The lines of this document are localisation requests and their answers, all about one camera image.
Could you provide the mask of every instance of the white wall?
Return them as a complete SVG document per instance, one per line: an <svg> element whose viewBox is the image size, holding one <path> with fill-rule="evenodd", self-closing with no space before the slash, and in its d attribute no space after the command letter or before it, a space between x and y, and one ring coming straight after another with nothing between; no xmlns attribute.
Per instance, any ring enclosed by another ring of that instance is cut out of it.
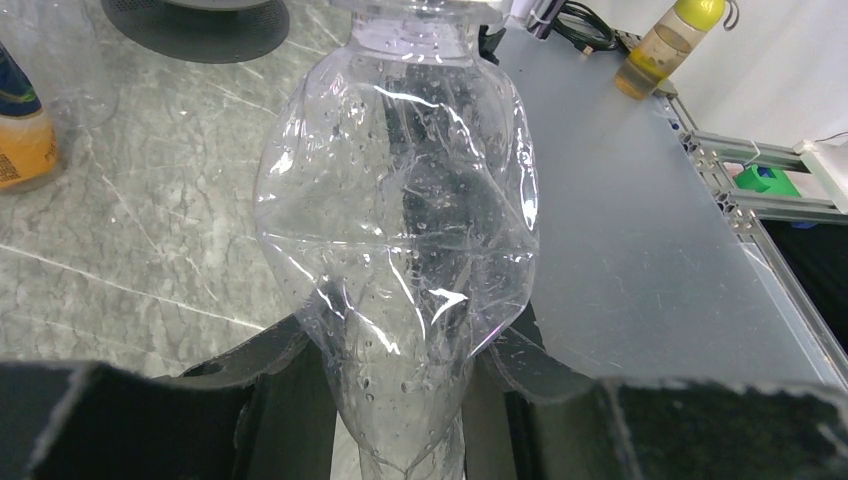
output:
<svg viewBox="0 0 848 480"><path fill-rule="evenodd" d="M674 0L581 0L613 28L644 34ZM513 12L526 11L516 0ZM739 0L672 75L703 130L792 146L848 130L848 0Z"/></svg>

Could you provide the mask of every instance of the bottle label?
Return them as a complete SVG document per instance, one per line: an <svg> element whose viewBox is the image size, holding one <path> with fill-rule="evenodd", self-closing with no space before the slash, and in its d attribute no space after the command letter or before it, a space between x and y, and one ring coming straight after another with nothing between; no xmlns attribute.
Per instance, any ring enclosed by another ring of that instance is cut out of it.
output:
<svg viewBox="0 0 848 480"><path fill-rule="evenodd" d="M0 188L49 173L57 158L50 118L29 79L0 45Z"/></svg>

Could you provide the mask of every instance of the plastic bottle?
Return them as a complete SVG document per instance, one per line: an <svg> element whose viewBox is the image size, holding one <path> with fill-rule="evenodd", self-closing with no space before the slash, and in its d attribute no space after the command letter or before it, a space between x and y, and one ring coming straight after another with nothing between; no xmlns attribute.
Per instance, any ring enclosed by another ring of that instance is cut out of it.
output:
<svg viewBox="0 0 848 480"><path fill-rule="evenodd" d="M721 20L726 1L678 0L630 52L616 86L638 100L653 93Z"/></svg>
<svg viewBox="0 0 848 480"><path fill-rule="evenodd" d="M538 256L527 119L481 58L499 1L332 0L350 41L298 85L255 188L282 297L324 352L365 480L461 480L472 359Z"/></svg>
<svg viewBox="0 0 848 480"><path fill-rule="evenodd" d="M58 156L53 122L29 79L0 45L0 191L41 186Z"/></svg>

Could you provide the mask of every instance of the yellow bottle lid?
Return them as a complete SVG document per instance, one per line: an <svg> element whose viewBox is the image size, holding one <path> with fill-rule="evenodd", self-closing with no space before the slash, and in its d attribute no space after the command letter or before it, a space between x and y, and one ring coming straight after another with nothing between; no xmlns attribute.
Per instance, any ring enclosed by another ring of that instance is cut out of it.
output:
<svg viewBox="0 0 848 480"><path fill-rule="evenodd" d="M674 11L693 28L709 31L724 16L726 0L677 0Z"/></svg>

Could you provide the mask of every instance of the yellow liquid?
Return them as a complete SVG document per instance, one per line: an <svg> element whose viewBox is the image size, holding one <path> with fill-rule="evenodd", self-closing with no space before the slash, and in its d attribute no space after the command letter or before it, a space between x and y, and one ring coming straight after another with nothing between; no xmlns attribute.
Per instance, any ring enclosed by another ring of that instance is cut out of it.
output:
<svg viewBox="0 0 848 480"><path fill-rule="evenodd" d="M59 157L53 122L44 110L23 117L0 115L0 190L22 191L47 175Z"/></svg>
<svg viewBox="0 0 848 480"><path fill-rule="evenodd" d="M674 30L656 25L615 74L615 85L642 100L674 72L692 52L692 46Z"/></svg>

